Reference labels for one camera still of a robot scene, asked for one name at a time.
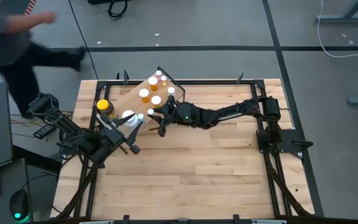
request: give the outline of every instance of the gray floor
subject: gray floor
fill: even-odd
[[[131,0],[119,21],[111,21],[106,12],[85,0],[71,2],[89,47],[273,44],[259,0]],[[319,0],[268,2],[281,46],[318,46],[313,21],[320,12]],[[325,0],[324,13],[340,14],[350,2]],[[67,0],[38,0],[33,13],[43,10],[58,11],[60,18],[55,24],[33,29],[37,42],[50,47],[84,44]],[[323,24],[321,37],[325,45],[358,45],[358,25]],[[350,95],[358,96],[358,57],[329,58],[323,52],[283,54],[306,138],[314,142],[310,154],[324,214],[358,218],[358,106],[346,101]],[[242,72],[244,78],[281,78],[274,52],[93,52],[92,58],[100,79],[115,79],[124,69],[130,78],[144,78],[157,66],[175,78],[236,78]],[[36,68],[41,90],[54,94],[62,110],[73,111],[80,80],[95,79],[89,57],[84,68],[81,73]],[[12,101],[10,106],[11,114],[18,114]],[[31,135],[35,129],[12,126],[17,134]],[[46,142],[22,136],[13,139],[19,146],[56,157],[56,133]],[[55,185],[50,179],[32,183],[39,217],[48,213]]]

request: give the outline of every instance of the white cable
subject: white cable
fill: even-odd
[[[321,18],[321,15],[323,15],[323,7],[324,7],[324,0],[321,0],[321,11],[320,11],[320,16],[318,17],[318,21],[317,21],[317,36],[318,36],[318,41],[320,42],[321,48],[323,48],[324,52],[325,52],[328,56],[334,57],[334,58],[344,58],[344,57],[355,57],[355,56],[358,56],[358,54],[354,54],[354,55],[342,55],[342,56],[332,55],[332,54],[328,53],[327,50],[324,48],[323,43],[321,42],[321,38],[320,38],[320,18]]]

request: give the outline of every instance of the black pants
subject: black pants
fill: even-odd
[[[73,67],[76,63],[78,58],[69,52],[52,52],[31,43],[21,58],[11,65],[1,66],[0,74],[5,78],[20,113],[24,114],[29,108],[29,103],[40,91],[34,66]]]

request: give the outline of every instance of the bottle cap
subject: bottle cap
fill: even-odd
[[[109,109],[109,101],[99,100],[98,103],[96,104],[96,107],[98,108],[98,110],[105,111]]]
[[[137,115],[137,119],[138,119],[139,121],[143,121],[144,115],[143,115],[143,114],[138,114],[138,115]]]
[[[152,98],[152,103],[153,103],[154,105],[159,105],[159,104],[161,103],[161,97],[159,97],[159,96],[153,96],[153,98]]]
[[[147,89],[141,89],[139,91],[139,96],[141,97],[147,97],[149,95],[149,91]]]
[[[175,88],[174,87],[170,87],[168,88],[168,94],[174,94],[175,93]]]
[[[158,83],[158,79],[156,77],[150,77],[149,78],[149,84],[150,85],[156,85]]]
[[[126,118],[126,117],[128,117],[128,116],[130,116],[130,115],[132,115],[132,114],[134,114],[133,111],[131,111],[131,110],[126,110],[126,111],[124,111],[124,112],[122,113],[122,118]],[[133,116],[133,117],[131,117],[131,118],[127,121],[127,123],[133,122],[133,120],[135,120],[135,117],[136,117],[136,115]]]

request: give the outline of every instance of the computer mouse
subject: computer mouse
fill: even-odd
[[[29,200],[25,190],[18,190],[11,196],[11,215],[17,220],[21,221],[29,214]]]

